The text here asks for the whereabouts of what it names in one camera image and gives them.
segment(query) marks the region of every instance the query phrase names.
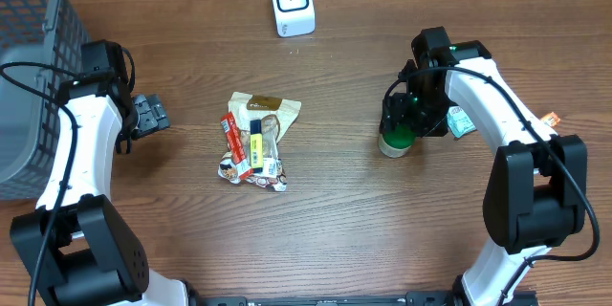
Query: snack wrapper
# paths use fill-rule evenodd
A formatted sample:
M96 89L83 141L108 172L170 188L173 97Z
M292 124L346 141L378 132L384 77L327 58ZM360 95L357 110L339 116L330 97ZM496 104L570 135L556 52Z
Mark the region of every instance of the snack wrapper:
M283 163L278 156L276 144L297 118L301 102L234 92L228 102L228 108L227 116L232 115L234 117L240 145L244 150L244 155L238 154L238 156L244 156L247 160L250 159L249 156L251 155L251 120L261 120L264 166L262 172L259 173L252 173L252 169L251 173L239 173L238 165L242 162L236 160L236 155L232 152L234 148L230 144L230 152L226 153L219 163L219 176L234 184L239 184L244 179L248 183L274 191L285 191L287 189L287 176Z
M244 146L240 141L240 134L238 133L238 127L236 125L236 119L232 113L228 113L221 118L221 126L223 131L226 133L228 138L229 149L231 153L232 165L224 166L224 177L228 176L232 179L239 178L244 180L252 175L252 168L249 165L247 159L247 153L245 152Z
M543 121L544 124L548 125L551 128L561 122L561 119L559 118L559 116L555 114L554 112L544 115L544 117L542 117L540 120Z
M468 114L459 106L449 107L447 120L448 128L457 139L476 130L476 126L471 122Z

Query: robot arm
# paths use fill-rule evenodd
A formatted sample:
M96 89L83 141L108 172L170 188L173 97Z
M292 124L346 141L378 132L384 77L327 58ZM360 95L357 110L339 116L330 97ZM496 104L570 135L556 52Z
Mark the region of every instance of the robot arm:
M492 59L484 57L464 59L459 61L455 67L469 69L491 77L493 81L502 86L544 141L549 141L557 134L553 128L534 116L520 101L504 82ZM508 102L487 81L461 72L449 71L445 82L445 92L450 101L455 102L468 114L493 155L497 152L497 147L508 145L510 142L525 144L536 142L536 139L525 130Z
M62 206L78 203L83 195L105 195L109 200L113 147L121 130L122 117L109 97L96 95L71 99L66 107L75 115L78 128L75 163L70 176L71 189L66 192ZM55 152L54 167L45 192L36 203L36 208L54 207L59 182L62 179L71 144L70 119L59 111L60 134Z
M466 59L460 61L456 67L491 77L501 85L543 140L549 141L557 134L553 128L536 118L518 99L502 79L492 59L483 57ZM445 82L445 92L451 101L454 101L468 114L493 155L496 154L498 147L506 146L510 142L530 144L536 141L524 129L524 125L508 102L487 81L461 72L449 71ZM474 265L463 274L461 279L461 288L469 305L496 305L501 297L501 291L504 290L521 263L528 257L545 254L550 249L545 245L540 245L523 249L519 253L508 254L503 247L498 246L489 238ZM529 267L525 269L513 284L504 298L504 304L513 300L514 289L529 269Z
M529 267L505 295L502 291L527 258L548 252L582 229L584 205L492 84L508 94L581 190L586 187L586 147L577 136L559 137L536 118L504 82L480 42L451 44L440 27L423 30L411 46L416 62L408 60L394 84L405 81L406 93L385 96L381 134L408 127L418 137L444 136L452 103L468 114L495 157L483 202L490 238L475 264L455 281L452 295L463 305L495 306L502 296L504 304L514 305L514 289ZM551 177L549 184L534 186L534 173Z
M141 242L110 202L113 147L169 126L157 96L131 98L121 46L99 41L81 47L81 78L60 85L57 99L78 124L76 154L68 190L54 222L54 239L44 248L45 261L37 289L47 305L186 306L197 296L181 281L148 269ZM72 144L72 124L59 111L60 135L54 166L36 211L18 216L11 241L32 275L43 243L47 219ZM89 249L63 254L73 240Z

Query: wood grain surface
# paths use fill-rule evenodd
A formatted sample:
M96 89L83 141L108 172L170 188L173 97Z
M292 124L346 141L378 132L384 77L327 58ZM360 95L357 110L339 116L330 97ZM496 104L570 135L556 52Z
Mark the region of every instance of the wood grain surface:
M150 266L202 295L382 295L448 289L482 248L492 155L477 134L418 141L385 158L381 99L421 29L481 40L537 115L589 149L601 249L537 263L520 289L542 305L608 305L612 283L612 0L314 0L317 30L276 36L271 0L72 0L95 39L120 42L136 92L158 93L172 127L116 156L114 204ZM281 141L285 193L220 179L219 119L234 91L302 102ZM0 204L0 304L29 276L9 239L34 201ZM553 252L587 249L590 227Z

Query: mesh basket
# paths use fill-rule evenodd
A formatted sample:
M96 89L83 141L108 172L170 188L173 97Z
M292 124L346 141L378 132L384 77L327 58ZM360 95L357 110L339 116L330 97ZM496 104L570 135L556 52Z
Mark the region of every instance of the mesh basket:
M78 73L80 45L89 40L68 0L0 0L0 64L42 62ZM69 79L34 67L6 72L52 97ZM38 197L53 167L57 107L0 79L0 108L0 200Z

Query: white device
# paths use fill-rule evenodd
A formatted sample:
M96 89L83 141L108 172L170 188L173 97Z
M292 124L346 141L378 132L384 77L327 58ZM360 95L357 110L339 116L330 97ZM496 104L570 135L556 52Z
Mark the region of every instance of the white device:
M279 36L291 37L315 30L313 0L272 0L272 5Z

